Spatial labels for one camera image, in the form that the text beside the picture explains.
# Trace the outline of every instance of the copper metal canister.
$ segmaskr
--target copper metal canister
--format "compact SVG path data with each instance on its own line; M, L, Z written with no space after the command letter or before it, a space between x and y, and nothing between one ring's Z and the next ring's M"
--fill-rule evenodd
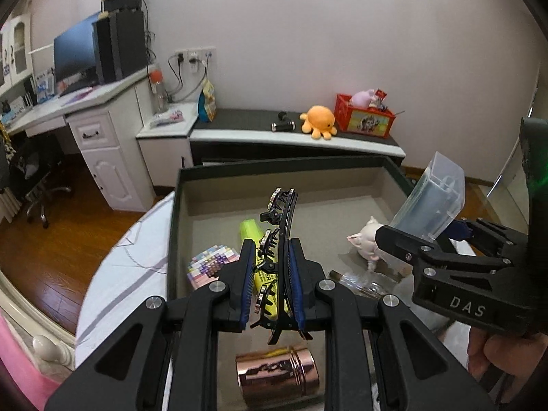
M263 406L314 394L320 378L306 347L292 346L236 356L238 384L248 406Z

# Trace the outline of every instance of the desktop computer tower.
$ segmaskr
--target desktop computer tower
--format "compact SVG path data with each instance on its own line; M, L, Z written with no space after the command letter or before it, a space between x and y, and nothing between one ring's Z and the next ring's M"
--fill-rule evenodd
M101 84L122 80L148 63L142 11L119 11L97 20L93 40Z

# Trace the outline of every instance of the pink plush toy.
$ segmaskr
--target pink plush toy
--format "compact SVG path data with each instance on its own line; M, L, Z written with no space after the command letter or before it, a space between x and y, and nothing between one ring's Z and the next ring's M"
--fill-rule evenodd
M375 97L375 90L360 91L352 96L350 104L358 108L369 108L369 104Z

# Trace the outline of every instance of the white cabinet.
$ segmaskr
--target white cabinet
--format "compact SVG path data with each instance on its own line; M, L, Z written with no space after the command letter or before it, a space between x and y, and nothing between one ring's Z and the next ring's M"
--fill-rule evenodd
M9 70L12 86L32 75L31 16L29 13L9 21Z
M23 14L7 21L0 29L2 37L2 76L0 96L32 75L31 16Z
M147 85L145 79L138 85ZM67 122L97 186L113 210L147 211L154 189L135 138L142 129L135 88Z
M179 169L192 167L190 141L185 138L139 139L142 156L156 187L175 187Z
M146 211L125 168L120 147L83 151L97 186L114 210Z
M0 46L2 47L1 51L1 64L2 72L0 73L0 94L4 94L7 90L12 87L12 78L9 74L9 22L6 23L0 29Z

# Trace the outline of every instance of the cabinet door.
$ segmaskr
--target cabinet door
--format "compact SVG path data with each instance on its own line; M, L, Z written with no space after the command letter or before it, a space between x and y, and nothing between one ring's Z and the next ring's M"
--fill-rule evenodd
M83 151L82 156L113 210L146 210L125 168L120 147Z
M9 64L12 85L26 79L32 74L31 51L31 16L23 14L10 21Z
M0 61L2 64L2 68L0 68L0 95L4 94L12 87L12 79L9 72L9 29L9 22L0 29L0 47L2 48L2 57Z
M152 185L175 187L179 169L192 167L188 138L139 139Z

